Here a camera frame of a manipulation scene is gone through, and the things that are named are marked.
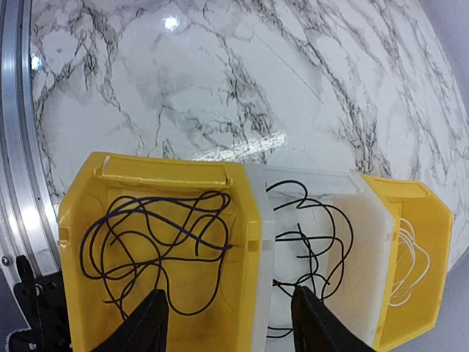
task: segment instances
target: wire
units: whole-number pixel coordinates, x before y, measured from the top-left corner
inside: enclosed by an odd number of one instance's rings
[[[287,232],[283,232],[279,235],[276,236],[276,242],[279,243],[284,243],[284,242],[302,242],[304,246],[306,247],[306,250],[308,252],[307,255],[297,255],[297,259],[307,259],[308,262],[308,267],[309,267],[309,272],[301,275],[295,282],[281,282],[277,279],[273,280],[272,285],[274,287],[277,287],[280,291],[282,291],[285,295],[289,296],[292,298],[292,293],[288,291],[289,288],[295,288],[300,285],[306,285],[308,282],[310,282],[313,293],[318,296],[320,301],[324,302],[324,300],[332,297],[337,290],[340,288],[341,283],[344,278],[344,269],[345,269],[345,260],[350,254],[350,250],[352,249],[353,245],[353,238],[354,238],[354,233],[353,233],[353,228],[352,224],[350,223],[350,220],[347,218],[345,213],[339,209],[338,207],[334,205],[329,205],[329,204],[324,204],[320,202],[317,199],[311,198],[308,193],[308,189],[304,184],[302,184],[300,181],[297,180],[283,180],[280,182],[277,182],[269,187],[266,188],[266,192],[270,192],[272,190],[276,190],[279,187],[285,186],[285,185],[294,185],[298,186],[301,190],[300,194],[302,194],[301,197],[298,199],[293,199],[288,202],[285,202],[281,205],[278,205],[275,207],[273,210],[278,211],[280,209],[286,208],[293,206],[296,210],[303,210],[303,209],[308,209],[308,208],[322,208],[328,215],[328,218],[330,220],[331,228],[332,228],[332,234],[331,235],[321,235],[321,236],[307,236],[304,234],[300,223],[297,223],[297,229],[296,230],[291,230]],[[350,242],[346,248],[344,241],[341,238],[337,237],[337,227],[336,227],[336,222],[334,220],[334,215],[333,212],[338,213],[347,223],[347,226],[350,231]],[[323,249],[320,252],[315,253],[314,250],[312,249],[311,242],[313,241],[323,241],[323,240],[330,240],[328,245],[326,246],[325,249]],[[328,253],[334,244],[340,245],[340,261],[333,267],[333,269],[330,271],[330,273],[326,276],[323,276],[318,273],[318,270],[320,269],[320,261],[319,257],[322,255]],[[336,274],[336,272],[340,270],[339,272],[339,279],[337,280],[337,283],[334,287],[331,287],[331,280]],[[316,283],[314,282],[314,279],[319,279],[320,281],[324,282],[322,284],[322,289],[320,290],[320,294],[317,295],[318,292],[318,287],[316,287]],[[293,332],[293,328],[291,327],[272,327],[268,326],[268,329],[271,331],[277,331],[277,332],[282,332],[282,334],[268,334],[267,338],[271,339],[281,339]]]
[[[399,245],[404,244],[407,247],[407,249],[409,250],[410,256],[412,257],[412,264],[410,265],[410,268],[407,271],[407,273],[405,274],[404,278],[393,284],[393,290],[391,292],[391,300],[396,300],[397,298],[402,298],[402,297],[404,297],[404,299],[402,299],[401,301],[399,301],[397,303],[396,302],[394,302],[394,303],[390,302],[389,305],[391,307],[400,307],[401,305],[406,304],[409,301],[410,297],[412,296],[412,289],[425,277],[426,273],[430,269],[430,263],[431,263],[430,256],[428,255],[428,253],[422,247],[420,247],[417,244],[416,233],[413,229],[412,224],[408,220],[403,219],[403,218],[401,218],[401,223],[404,223],[404,225],[407,225],[410,232],[408,230],[406,230],[404,227],[399,228]],[[399,290],[401,289],[402,285],[410,277],[411,273],[413,272],[413,269],[416,266],[416,249],[419,250],[426,257],[425,270],[417,278],[417,280],[414,281],[414,283],[412,283],[409,286],[408,289],[406,289],[405,291],[399,293]]]
[[[156,204],[172,204],[180,207],[180,210],[188,210],[182,222],[169,219],[157,211],[149,210]],[[113,304],[120,312],[123,320],[128,318],[125,311],[125,300],[128,298],[138,283],[139,278],[148,268],[156,268],[155,282],[153,287],[157,288],[161,279],[166,283],[166,297],[169,306],[183,316],[194,316],[205,311],[215,300],[221,281],[221,271],[226,253],[232,248],[229,242],[229,228],[222,219],[222,213],[229,207],[231,197],[220,191],[206,191],[194,198],[177,197],[132,197],[123,195],[117,197],[109,205],[106,214],[95,221],[85,232],[80,245],[80,266],[83,275],[91,280],[100,280],[108,294],[109,299],[105,304]],[[146,232],[137,230],[119,231],[118,228],[126,221],[132,221],[136,216],[143,216]],[[168,225],[174,229],[174,238],[165,242],[158,237],[160,227],[153,228],[151,222],[156,221],[159,225]],[[204,239],[204,235],[214,225],[221,225],[220,239],[223,245],[211,243]],[[126,243],[134,238],[140,238],[148,243],[148,248],[155,252],[155,256],[148,260],[137,260],[130,253]],[[194,257],[178,257],[171,255],[174,249],[188,241],[193,241]],[[122,248],[125,255],[122,256],[126,263],[108,267],[106,265],[106,253],[113,247]],[[212,249],[217,254],[215,257],[201,255],[201,247]],[[213,294],[202,307],[192,312],[185,312],[174,305],[171,298],[171,278],[165,268],[168,261],[181,261],[188,263],[216,263],[217,277],[213,287]],[[111,289],[111,282],[121,282],[119,292]]]

